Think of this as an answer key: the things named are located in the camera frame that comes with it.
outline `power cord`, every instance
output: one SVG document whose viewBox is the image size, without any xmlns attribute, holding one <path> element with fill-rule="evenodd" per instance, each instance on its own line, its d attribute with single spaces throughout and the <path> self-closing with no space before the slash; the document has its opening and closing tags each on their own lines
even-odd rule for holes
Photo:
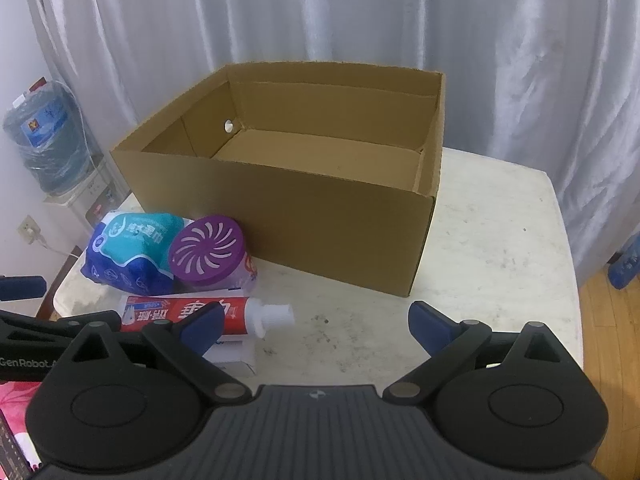
<svg viewBox="0 0 640 480">
<path fill-rule="evenodd" d="M 72 256 L 74 257 L 76 260 L 80 257 L 77 254 L 73 254 L 73 253 L 65 253 L 65 251 L 59 251 L 57 249 L 54 249 L 53 247 L 51 247 L 49 244 L 47 244 L 47 241 L 45 240 L 44 236 L 42 236 L 42 234 L 38 231 L 35 231 L 34 229 L 28 227 L 26 229 L 27 233 L 31 236 L 31 239 L 36 241 L 37 243 L 39 243 L 41 246 L 43 246 L 45 249 L 56 253 L 56 254 L 60 254 L 61 256 Z"/>
<path fill-rule="evenodd" d="M 72 256 L 74 257 L 76 260 L 80 257 L 77 254 L 73 254 L 73 253 L 65 253 L 65 251 L 59 251 L 57 249 L 54 249 L 53 247 L 50 247 L 49 244 L 46 243 L 45 239 L 43 236 L 41 235 L 37 235 L 36 236 L 36 241 L 37 243 L 39 243 L 41 246 L 43 246 L 45 249 L 48 249 L 49 251 L 52 251 L 53 253 L 56 254 L 60 254 L 62 256 Z"/>
</svg>

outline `blue object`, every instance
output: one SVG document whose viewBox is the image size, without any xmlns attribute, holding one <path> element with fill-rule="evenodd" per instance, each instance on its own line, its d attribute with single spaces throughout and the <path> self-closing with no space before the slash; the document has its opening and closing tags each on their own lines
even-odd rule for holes
<svg viewBox="0 0 640 480">
<path fill-rule="evenodd" d="M 46 293 L 42 276 L 0 276 L 0 301 L 31 300 Z"/>
<path fill-rule="evenodd" d="M 640 234 L 614 263 L 609 266 L 607 275 L 615 288 L 625 288 L 640 272 Z"/>
<path fill-rule="evenodd" d="M 169 213 L 107 213 L 89 241 L 82 275 L 139 296 L 171 294 L 169 246 L 186 222 Z"/>
<path fill-rule="evenodd" d="M 436 355 L 460 334 L 460 325 L 423 301 L 409 307 L 409 332 L 430 356 Z"/>
<path fill-rule="evenodd" d="M 84 142 L 80 111 L 55 81 L 28 93 L 23 103 L 7 112 L 2 127 L 47 194 L 63 194 L 93 171 L 88 147 L 93 153 L 98 150 L 91 137 Z"/>
<path fill-rule="evenodd" d="M 225 329 L 225 309 L 217 301 L 213 301 L 180 323 L 185 323 L 180 330 L 180 341 L 198 355 L 204 355 L 222 336 Z"/>
</svg>

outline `purple air freshener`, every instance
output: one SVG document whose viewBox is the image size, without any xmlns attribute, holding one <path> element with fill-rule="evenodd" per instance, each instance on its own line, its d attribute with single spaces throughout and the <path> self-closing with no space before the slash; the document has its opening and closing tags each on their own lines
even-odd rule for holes
<svg viewBox="0 0 640 480">
<path fill-rule="evenodd" d="M 169 247 L 169 268 L 193 290 L 241 287 L 249 292 L 257 271 L 240 226 L 228 216 L 206 216 L 187 225 Z"/>
</svg>

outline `gray curtain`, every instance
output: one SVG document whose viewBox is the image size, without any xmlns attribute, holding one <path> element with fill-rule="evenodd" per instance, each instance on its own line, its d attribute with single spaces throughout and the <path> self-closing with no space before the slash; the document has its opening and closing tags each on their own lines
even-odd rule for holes
<svg viewBox="0 0 640 480">
<path fill-rule="evenodd" d="M 548 174 L 578 282 L 640 222 L 640 0 L 30 4 L 47 59 L 104 148 L 228 62 L 442 70 L 445 144 Z"/>
</svg>

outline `cardboard box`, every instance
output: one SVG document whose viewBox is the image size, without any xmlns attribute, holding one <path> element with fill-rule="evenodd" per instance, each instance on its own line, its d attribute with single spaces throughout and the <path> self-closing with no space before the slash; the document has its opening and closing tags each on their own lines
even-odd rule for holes
<svg viewBox="0 0 640 480">
<path fill-rule="evenodd" d="M 112 153 L 147 212 L 225 214 L 259 258 L 407 296 L 438 190 L 443 121 L 440 73 L 235 64 Z"/>
</svg>

